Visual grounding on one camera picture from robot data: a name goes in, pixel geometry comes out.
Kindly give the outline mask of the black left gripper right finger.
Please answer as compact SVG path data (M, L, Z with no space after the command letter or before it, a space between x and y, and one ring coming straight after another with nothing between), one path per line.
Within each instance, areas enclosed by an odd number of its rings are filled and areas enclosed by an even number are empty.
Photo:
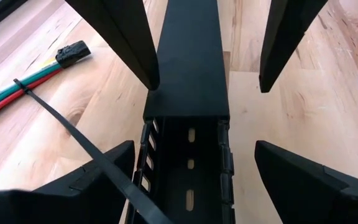
M358 179L267 141L255 161L283 224L358 224Z

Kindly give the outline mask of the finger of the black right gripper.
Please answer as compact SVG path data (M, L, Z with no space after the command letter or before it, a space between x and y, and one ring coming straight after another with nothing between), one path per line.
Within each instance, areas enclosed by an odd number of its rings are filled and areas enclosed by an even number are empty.
M160 84L143 0L65 0L149 90Z
M271 0L260 57L259 84L268 93L328 0Z

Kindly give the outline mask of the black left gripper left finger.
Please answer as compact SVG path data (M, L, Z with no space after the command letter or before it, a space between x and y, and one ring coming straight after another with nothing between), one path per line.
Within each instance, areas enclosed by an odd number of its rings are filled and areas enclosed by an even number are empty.
M125 201L89 161L33 191L0 190L0 224L118 224Z

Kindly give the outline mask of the black duct cover strip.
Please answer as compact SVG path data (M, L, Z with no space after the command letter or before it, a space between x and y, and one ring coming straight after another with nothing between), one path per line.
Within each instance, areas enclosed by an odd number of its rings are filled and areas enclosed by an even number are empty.
M228 119L217 0L168 0L157 58L160 85L147 95L145 119Z

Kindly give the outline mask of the black zip tie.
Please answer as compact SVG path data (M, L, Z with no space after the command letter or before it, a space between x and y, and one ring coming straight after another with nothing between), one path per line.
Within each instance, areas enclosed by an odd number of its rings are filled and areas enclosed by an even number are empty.
M82 148L100 166L101 170L108 176L110 181L133 205L139 214L148 224L173 224L172 221L148 198L114 163L109 162L104 154L79 130L77 130L60 113L48 105L44 100L35 95L29 88L23 85L18 79L14 79L26 94L42 105L51 115L53 115L76 139Z

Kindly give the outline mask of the black slotted cable duct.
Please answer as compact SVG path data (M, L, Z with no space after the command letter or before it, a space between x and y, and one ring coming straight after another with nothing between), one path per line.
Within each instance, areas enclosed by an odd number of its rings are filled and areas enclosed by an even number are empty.
M144 122L133 183L174 224L236 224L229 121Z

